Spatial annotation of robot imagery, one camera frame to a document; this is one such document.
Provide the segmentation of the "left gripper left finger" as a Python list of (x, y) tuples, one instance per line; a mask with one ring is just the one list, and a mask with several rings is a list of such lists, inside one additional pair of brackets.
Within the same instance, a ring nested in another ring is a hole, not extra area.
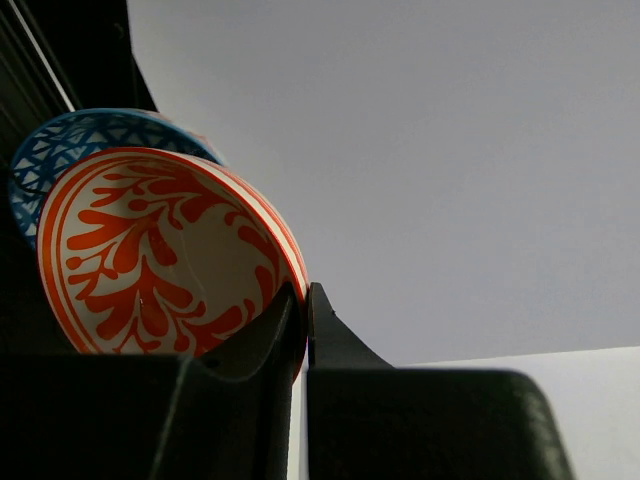
[(5, 355), (5, 479), (283, 479), (295, 295), (201, 357)]

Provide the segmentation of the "blue patterned bowl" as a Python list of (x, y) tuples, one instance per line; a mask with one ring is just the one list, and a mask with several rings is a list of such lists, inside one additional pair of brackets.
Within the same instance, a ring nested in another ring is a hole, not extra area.
[(91, 108), (62, 114), (36, 128), (9, 166), (9, 205), (29, 247), (36, 244), (42, 205), (56, 180), (75, 162), (116, 147), (155, 148), (224, 163), (204, 137), (158, 112)]

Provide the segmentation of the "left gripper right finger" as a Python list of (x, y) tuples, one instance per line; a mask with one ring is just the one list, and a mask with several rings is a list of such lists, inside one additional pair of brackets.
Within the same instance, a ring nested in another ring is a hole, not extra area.
[(570, 479), (539, 386), (514, 370), (399, 368), (308, 296), (313, 479)]

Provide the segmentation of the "orange floral bowl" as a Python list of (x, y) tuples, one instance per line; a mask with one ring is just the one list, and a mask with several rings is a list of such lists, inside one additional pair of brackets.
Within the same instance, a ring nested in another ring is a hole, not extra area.
[(201, 356), (291, 285), (301, 250), (277, 209), (226, 167), (143, 147), (66, 169), (47, 194), (36, 252), (49, 305), (84, 354)]

